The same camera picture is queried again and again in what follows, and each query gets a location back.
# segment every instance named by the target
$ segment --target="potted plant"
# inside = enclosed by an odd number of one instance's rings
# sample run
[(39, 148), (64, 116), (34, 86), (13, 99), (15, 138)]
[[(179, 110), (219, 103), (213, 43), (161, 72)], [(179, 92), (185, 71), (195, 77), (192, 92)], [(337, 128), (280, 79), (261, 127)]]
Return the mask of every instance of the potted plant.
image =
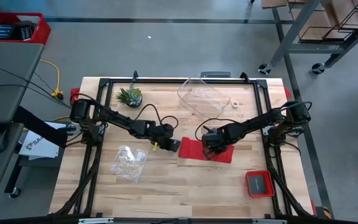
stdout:
[(121, 88), (121, 92), (118, 93), (116, 99), (121, 104), (126, 104), (131, 108), (136, 108), (142, 103), (142, 92), (138, 88), (134, 88), (134, 83), (131, 83), (128, 90)]

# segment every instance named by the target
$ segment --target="wooden table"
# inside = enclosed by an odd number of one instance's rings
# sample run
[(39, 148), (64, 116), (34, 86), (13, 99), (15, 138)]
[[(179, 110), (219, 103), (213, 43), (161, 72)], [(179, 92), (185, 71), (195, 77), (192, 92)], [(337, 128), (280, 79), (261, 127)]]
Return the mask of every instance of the wooden table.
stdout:
[[(84, 77), (81, 92), (96, 97), (98, 77)], [(279, 107), (287, 99), (281, 79), (267, 79), (272, 107)], [(142, 90), (143, 105), (153, 103), (161, 115), (174, 115), (179, 119), (179, 127), (173, 138), (183, 136), (194, 139), (194, 131), (201, 120), (179, 104), (177, 90), (179, 84), (135, 84)], [(139, 108), (120, 105), (115, 99), (119, 87), (129, 84), (114, 84), (110, 107), (112, 110), (134, 118)], [(248, 85), (213, 85), (221, 93), (228, 94), (231, 100), (240, 103), (238, 109), (230, 105), (220, 118), (245, 121), (257, 116), (254, 91)], [(147, 108), (140, 119), (157, 120), (155, 111)], [(166, 122), (175, 125), (174, 121)], [(216, 122), (221, 126), (225, 122)], [(144, 171), (138, 184), (123, 180), (110, 173), (110, 167), (118, 147), (127, 145), (149, 150)], [(177, 153), (158, 149), (147, 140), (130, 136), (127, 131), (110, 125), (104, 138), (98, 181), (92, 213), (103, 212), (105, 217), (193, 217), (193, 218), (263, 218), (273, 215), (271, 198), (252, 198), (244, 187), (244, 176), (250, 170), (265, 170), (265, 158), (260, 131), (248, 134), (234, 148), (231, 164), (212, 161), (197, 161), (178, 158)], [(78, 185), (85, 145), (75, 144), (65, 149), (62, 166), (58, 175), (50, 212), (56, 212), (69, 199)], [(300, 155), (291, 146), (282, 147), (282, 159), (288, 188), (304, 208), (312, 212), (305, 175)], [(88, 191), (85, 190), (82, 208), (86, 205)], [(280, 207), (284, 210), (282, 195), (278, 190)]]

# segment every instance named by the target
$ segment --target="white tape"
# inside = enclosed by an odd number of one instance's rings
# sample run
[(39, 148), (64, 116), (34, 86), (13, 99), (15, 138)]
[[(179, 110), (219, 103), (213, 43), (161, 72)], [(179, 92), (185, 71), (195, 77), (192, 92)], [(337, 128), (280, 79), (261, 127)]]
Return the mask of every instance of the white tape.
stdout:
[(231, 103), (231, 106), (232, 106), (234, 109), (236, 109), (237, 107), (239, 107), (239, 102), (233, 101), (233, 102)]

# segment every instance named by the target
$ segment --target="crumpled plastic bag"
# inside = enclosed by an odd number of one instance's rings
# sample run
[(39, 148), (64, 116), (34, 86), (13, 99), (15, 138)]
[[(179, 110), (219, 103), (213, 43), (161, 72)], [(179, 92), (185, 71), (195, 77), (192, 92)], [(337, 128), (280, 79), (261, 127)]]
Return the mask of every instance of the crumpled plastic bag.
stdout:
[(148, 153), (149, 152), (145, 150), (133, 149), (129, 146), (120, 146), (117, 156), (114, 159), (114, 164), (110, 167), (110, 171), (120, 178), (138, 183), (146, 164)]

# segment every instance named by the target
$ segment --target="concrete floor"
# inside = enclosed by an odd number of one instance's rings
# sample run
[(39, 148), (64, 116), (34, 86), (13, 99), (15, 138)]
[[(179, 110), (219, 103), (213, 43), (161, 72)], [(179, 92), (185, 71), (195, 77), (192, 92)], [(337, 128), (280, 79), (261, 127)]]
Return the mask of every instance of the concrete floor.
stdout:
[[(46, 16), (273, 19), (260, 1), (246, 0), (4, 0), (5, 11), (42, 12)], [(288, 8), (279, 9), (290, 19)], [(236, 77), (266, 78), (256, 72), (278, 47), (273, 25), (240, 24), (86, 24), (50, 23), (52, 32), (42, 58), (59, 66), (60, 88), (68, 93), (82, 77), (198, 77), (202, 71), (229, 71)], [(310, 75), (312, 64), (327, 55), (292, 55), (303, 100), (312, 101), (310, 127), (336, 219), (358, 221), (358, 45), (322, 75)], [(55, 88), (55, 70), (40, 63), (37, 73)], [(290, 87), (282, 61), (269, 77)], [(34, 76), (33, 82), (46, 86)], [(40, 105), (50, 107), (48, 111)], [(27, 91), (22, 106), (42, 119), (69, 111)], [(319, 203), (304, 140), (299, 140), (311, 198)], [(24, 169), (17, 199), (0, 189), (0, 218), (45, 215), (58, 170)]]

